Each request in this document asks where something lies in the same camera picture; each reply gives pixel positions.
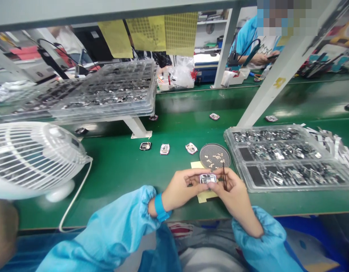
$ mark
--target factory worker's arm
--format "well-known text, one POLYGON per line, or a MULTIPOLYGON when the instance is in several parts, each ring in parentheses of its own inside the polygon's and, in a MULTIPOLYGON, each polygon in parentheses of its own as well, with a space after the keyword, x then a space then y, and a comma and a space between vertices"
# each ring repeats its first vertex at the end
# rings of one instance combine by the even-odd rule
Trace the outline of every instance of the factory worker's arm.
MULTIPOLYGON (((177 171, 162 194, 165 211, 207 190, 206 184, 199 184, 198 176, 209 172, 177 171)), ((143 186, 95 212, 86 229, 72 241, 53 247, 37 271, 113 271, 138 249, 142 236, 159 228, 155 196, 152 186, 143 186)))
MULTIPOLYGON (((214 174, 222 179, 223 169, 214 174)), ((244 182, 230 168, 225 168, 225 175, 227 191, 222 182, 211 183, 209 187, 233 216, 235 240, 246 261, 256 271, 301 272, 285 249, 286 232, 281 224, 262 208, 251 206, 244 182)))

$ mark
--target green workbench surface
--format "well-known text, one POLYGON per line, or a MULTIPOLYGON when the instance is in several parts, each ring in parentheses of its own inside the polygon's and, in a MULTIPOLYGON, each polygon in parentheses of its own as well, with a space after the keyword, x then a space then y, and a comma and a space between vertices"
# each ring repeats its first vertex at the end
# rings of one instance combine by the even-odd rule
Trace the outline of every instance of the green workbench surface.
MULTIPOLYGON (((185 150, 189 142, 198 149, 207 143, 226 147, 224 130, 238 123, 257 89, 228 88, 158 95, 158 121, 141 118, 146 129, 153 131, 149 151, 139 150, 140 143, 147 140, 130 139, 130 131, 124 122, 105 123, 105 126, 111 126, 112 132, 106 134, 108 137, 84 138, 82 141, 88 155, 94 158, 93 167, 64 226, 85 226, 93 212, 142 185, 153 185, 163 191, 176 170, 190 168, 191 162, 199 160, 199 153, 190 155, 185 150), (220 115, 218 121, 209 118, 212 112, 220 115), (162 144, 170 144, 168 156, 159 154, 162 144)), ((340 135, 349 147, 349 111, 344 109, 348 103, 349 80, 288 84, 264 116, 277 116, 277 125, 305 122, 312 128, 320 126, 340 135)), ((263 117, 257 121, 257 126, 270 125, 263 117)), ((16 201, 19 228, 57 228, 87 167, 76 176, 74 192, 59 203, 49 203, 43 196, 16 201)), ((250 199, 253 205, 261 206, 274 216, 349 212, 349 190, 251 193, 250 199)), ((175 210, 169 221, 229 216, 219 199, 199 204, 194 198, 175 210)))

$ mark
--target electric fan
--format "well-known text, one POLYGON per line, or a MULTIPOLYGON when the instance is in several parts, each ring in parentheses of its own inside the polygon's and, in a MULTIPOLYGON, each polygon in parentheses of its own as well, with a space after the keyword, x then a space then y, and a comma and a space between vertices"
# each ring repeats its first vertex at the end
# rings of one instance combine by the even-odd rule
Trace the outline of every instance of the electric fan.
POLYGON ((79 140, 59 126, 0 124, 0 198, 45 194, 51 202, 60 201, 73 190, 72 178, 91 160, 79 140))

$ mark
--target yellow sticky paper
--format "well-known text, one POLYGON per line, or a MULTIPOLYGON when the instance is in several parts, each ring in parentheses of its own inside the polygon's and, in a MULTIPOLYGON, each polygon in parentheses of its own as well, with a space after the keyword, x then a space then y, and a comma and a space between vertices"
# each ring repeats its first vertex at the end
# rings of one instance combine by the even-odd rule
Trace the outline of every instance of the yellow sticky paper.
MULTIPOLYGON (((191 168, 204 168, 201 162, 191 162, 191 168)), ((214 191, 205 191, 197 195, 199 203, 207 202, 208 198, 217 197, 217 194, 214 191)))
POLYGON ((126 20, 134 48, 143 51, 166 51, 164 15, 126 20))
POLYGON ((281 36, 276 46, 284 46, 288 43, 291 36, 281 36))
POLYGON ((123 20, 98 22, 110 52, 115 58, 133 58, 133 51, 123 20))
POLYGON ((166 53, 193 57, 197 31, 197 12, 164 16, 166 30, 166 53))

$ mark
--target person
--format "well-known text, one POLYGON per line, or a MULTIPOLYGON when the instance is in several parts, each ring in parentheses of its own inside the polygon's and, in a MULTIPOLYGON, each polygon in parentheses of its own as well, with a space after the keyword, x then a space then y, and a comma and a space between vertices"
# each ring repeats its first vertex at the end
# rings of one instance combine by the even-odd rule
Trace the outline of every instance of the person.
POLYGON ((131 58, 131 59, 122 58, 122 59, 120 59, 121 62, 128 62, 128 61, 132 61, 132 60, 154 59, 156 64, 158 64, 158 66, 159 66, 159 70, 157 71, 158 74, 160 74, 162 71, 165 71, 165 68, 167 66, 172 65, 171 58, 169 57, 169 55, 166 54, 165 51, 152 52, 152 51, 143 51, 143 50, 135 49, 133 39, 132 39, 132 36, 130 34, 126 20, 123 19, 123 23, 124 23, 125 30, 127 31, 127 34, 128 34, 130 45, 132 47, 133 58, 131 58))
POLYGON ((170 211, 191 198, 213 190, 232 215, 232 230, 250 269, 256 271, 302 271, 287 253, 286 232, 278 221, 251 206, 244 182, 230 169, 217 169, 223 182, 200 184, 199 175, 209 169, 177 171, 166 190, 156 195, 143 186, 95 212, 72 241, 54 246, 37 271, 113 271, 135 252, 143 236, 156 231, 156 249, 144 251, 138 271, 247 271, 249 267, 215 247, 190 248, 178 255, 166 224, 170 211))
MULTIPOLYGON (((266 65, 276 60, 276 58, 269 60, 268 57, 280 54, 284 48, 284 46, 277 46, 281 36, 258 36, 257 28, 258 16, 256 15, 244 24, 236 39, 236 52, 239 54, 239 57, 244 54, 238 59, 238 62, 241 65, 246 61, 250 52, 257 44, 257 42, 253 42, 250 45, 250 43, 255 39, 260 39, 260 49, 247 65, 247 68, 249 69, 264 68, 266 65)), ((234 47, 235 41, 231 46, 230 52, 234 50, 234 47)))
MULTIPOLYGON (((55 26, 48 28, 59 44, 64 47, 66 53, 76 62, 79 63, 80 54, 85 49, 81 41, 73 33, 72 26, 55 26)), ((92 63, 88 53, 84 52, 82 56, 82 64, 92 63)))

